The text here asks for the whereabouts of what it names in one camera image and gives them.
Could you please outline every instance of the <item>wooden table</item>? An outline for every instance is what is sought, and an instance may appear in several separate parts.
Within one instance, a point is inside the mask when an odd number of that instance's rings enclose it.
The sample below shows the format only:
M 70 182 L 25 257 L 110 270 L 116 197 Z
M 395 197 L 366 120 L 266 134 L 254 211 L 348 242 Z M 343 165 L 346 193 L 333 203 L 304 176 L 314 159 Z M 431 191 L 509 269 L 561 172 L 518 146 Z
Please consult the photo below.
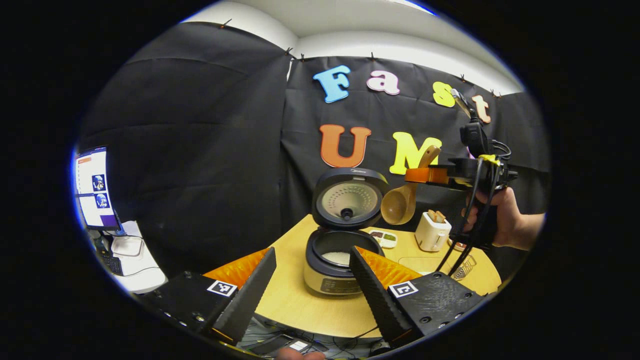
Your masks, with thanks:
M 277 267 L 255 312 L 307 332 L 345 338 L 358 336 L 376 326 L 364 295 L 322 295 L 313 293 L 305 284 L 305 249 L 309 236 L 317 227 L 313 217 L 307 215 L 272 244 L 276 250 Z M 368 227 L 364 231 L 368 233 L 373 229 Z M 383 249 L 385 256 L 418 272 L 434 271 L 449 249 L 445 242 L 439 252 L 425 252 L 418 248 L 413 233 L 381 230 L 397 235 L 396 247 Z M 453 250 L 441 271 L 448 273 L 460 254 L 460 251 Z M 482 250 L 472 249 L 470 255 L 477 264 L 460 283 L 478 295 L 495 292 L 500 286 L 500 275 L 493 263 Z M 380 336 L 376 329 L 363 337 Z

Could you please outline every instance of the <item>white box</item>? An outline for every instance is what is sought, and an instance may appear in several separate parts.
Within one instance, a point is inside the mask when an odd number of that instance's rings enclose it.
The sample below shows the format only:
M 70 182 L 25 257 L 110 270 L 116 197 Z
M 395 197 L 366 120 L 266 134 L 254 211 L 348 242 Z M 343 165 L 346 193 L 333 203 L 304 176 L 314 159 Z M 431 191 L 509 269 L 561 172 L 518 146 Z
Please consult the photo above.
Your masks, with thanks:
M 423 251 L 437 252 L 449 238 L 451 224 L 444 219 L 443 224 L 433 222 L 429 214 L 422 213 L 418 228 L 415 230 L 415 240 Z

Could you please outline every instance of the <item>wooden spoon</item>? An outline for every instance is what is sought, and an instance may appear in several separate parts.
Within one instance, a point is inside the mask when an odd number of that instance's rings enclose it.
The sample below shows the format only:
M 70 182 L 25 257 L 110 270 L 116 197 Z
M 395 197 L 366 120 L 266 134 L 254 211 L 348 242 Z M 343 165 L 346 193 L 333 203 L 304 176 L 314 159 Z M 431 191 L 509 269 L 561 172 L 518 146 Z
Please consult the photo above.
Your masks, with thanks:
M 440 148 L 431 145 L 424 152 L 418 168 L 424 168 L 440 154 Z M 401 225 L 407 223 L 415 213 L 415 190 L 418 183 L 407 183 L 399 188 L 390 190 L 380 205 L 382 218 L 388 224 Z

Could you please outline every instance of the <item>human hand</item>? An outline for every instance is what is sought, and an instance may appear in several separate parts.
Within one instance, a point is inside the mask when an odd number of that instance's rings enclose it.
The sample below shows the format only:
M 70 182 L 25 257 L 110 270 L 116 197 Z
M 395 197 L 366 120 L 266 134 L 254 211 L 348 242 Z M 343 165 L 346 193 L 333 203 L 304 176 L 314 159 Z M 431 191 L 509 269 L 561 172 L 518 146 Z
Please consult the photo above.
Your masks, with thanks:
M 302 355 L 301 352 L 295 351 L 290 347 L 281 348 L 278 351 L 276 360 L 324 360 L 325 356 L 319 351 L 308 352 Z
M 487 196 L 485 194 L 476 192 L 476 198 L 486 204 Z M 493 246 L 508 246 L 520 250 L 530 250 L 544 223 L 544 214 L 521 214 L 513 189 L 510 187 L 494 193 L 491 205 L 497 206 L 498 221 L 498 229 L 493 238 Z M 473 228 L 477 221 L 477 215 L 478 208 L 472 206 L 463 232 L 468 232 Z M 465 209 L 462 209 L 462 216 L 465 216 Z

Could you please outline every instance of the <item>open lid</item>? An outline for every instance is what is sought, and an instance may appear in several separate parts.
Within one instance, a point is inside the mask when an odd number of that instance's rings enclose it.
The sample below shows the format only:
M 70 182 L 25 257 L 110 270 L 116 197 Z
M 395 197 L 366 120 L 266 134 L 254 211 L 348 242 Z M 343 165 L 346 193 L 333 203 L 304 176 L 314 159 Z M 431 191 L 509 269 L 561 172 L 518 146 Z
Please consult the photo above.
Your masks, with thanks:
M 311 214 L 325 228 L 363 229 L 380 219 L 380 204 L 388 191 L 389 184 L 379 172 L 332 168 L 318 179 Z

